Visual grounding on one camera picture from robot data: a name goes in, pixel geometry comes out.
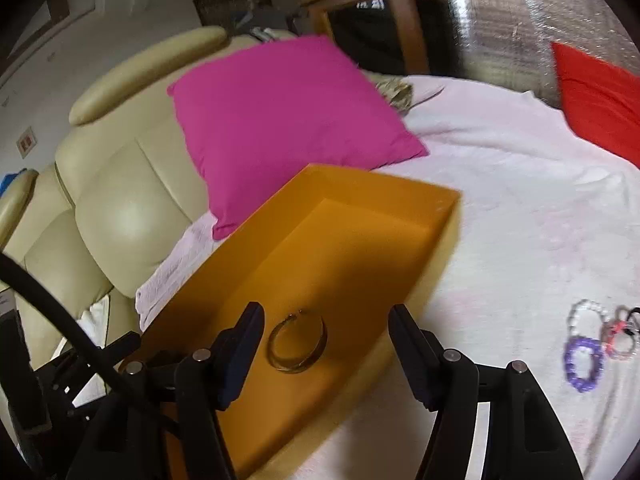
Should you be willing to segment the orange rectangular box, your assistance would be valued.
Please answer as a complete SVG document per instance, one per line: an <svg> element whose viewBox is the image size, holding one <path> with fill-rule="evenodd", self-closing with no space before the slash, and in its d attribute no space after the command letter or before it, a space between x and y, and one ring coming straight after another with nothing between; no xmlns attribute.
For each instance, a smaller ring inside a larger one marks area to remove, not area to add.
<svg viewBox="0 0 640 480"><path fill-rule="evenodd" d="M186 281L142 336L139 360L209 346L252 301L262 336L219 420L236 474L284 479L376 385L396 304L420 315L457 244L452 188L311 165Z"/></svg>

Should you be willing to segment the magenta pillow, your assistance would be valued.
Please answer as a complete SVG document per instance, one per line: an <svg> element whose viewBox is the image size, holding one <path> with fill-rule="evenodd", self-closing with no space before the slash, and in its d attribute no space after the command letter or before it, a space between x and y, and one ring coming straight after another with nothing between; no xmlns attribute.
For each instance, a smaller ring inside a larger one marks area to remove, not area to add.
<svg viewBox="0 0 640 480"><path fill-rule="evenodd" d="M372 170L427 153L329 39L267 42L167 89L223 240L309 164Z"/></svg>

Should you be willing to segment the floral patterned pillow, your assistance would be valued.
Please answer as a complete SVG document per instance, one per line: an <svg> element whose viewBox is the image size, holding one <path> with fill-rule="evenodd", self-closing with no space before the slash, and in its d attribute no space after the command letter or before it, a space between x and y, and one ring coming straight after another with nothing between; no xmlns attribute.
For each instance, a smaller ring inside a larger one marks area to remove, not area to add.
<svg viewBox="0 0 640 480"><path fill-rule="evenodd" d="M397 77L378 77L372 80L375 89L398 114L405 115L411 108L413 86Z"/></svg>

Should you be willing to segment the red pillow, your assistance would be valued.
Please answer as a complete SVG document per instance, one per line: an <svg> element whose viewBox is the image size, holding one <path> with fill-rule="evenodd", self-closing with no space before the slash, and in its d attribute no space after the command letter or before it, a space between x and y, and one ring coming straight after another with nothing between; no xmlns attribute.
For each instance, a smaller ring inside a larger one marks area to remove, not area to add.
<svg viewBox="0 0 640 480"><path fill-rule="evenodd" d="M554 42L556 82L576 136L639 165L639 77L581 50Z"/></svg>

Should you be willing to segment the wooden cabinet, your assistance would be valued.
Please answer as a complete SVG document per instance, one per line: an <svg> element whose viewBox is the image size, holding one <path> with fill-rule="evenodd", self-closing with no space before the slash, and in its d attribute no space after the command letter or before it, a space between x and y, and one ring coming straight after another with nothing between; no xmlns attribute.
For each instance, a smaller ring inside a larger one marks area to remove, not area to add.
<svg viewBox="0 0 640 480"><path fill-rule="evenodd" d="M302 0L314 31L369 72L446 75L454 65L445 0Z"/></svg>

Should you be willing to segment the silver foil insulation panel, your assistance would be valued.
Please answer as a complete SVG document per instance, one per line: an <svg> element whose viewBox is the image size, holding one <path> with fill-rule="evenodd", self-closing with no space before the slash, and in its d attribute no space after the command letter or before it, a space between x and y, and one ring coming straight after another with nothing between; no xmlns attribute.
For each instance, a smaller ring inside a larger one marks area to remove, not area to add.
<svg viewBox="0 0 640 480"><path fill-rule="evenodd" d="M556 42L639 71L639 51L605 0L446 0L459 76L560 104Z"/></svg>

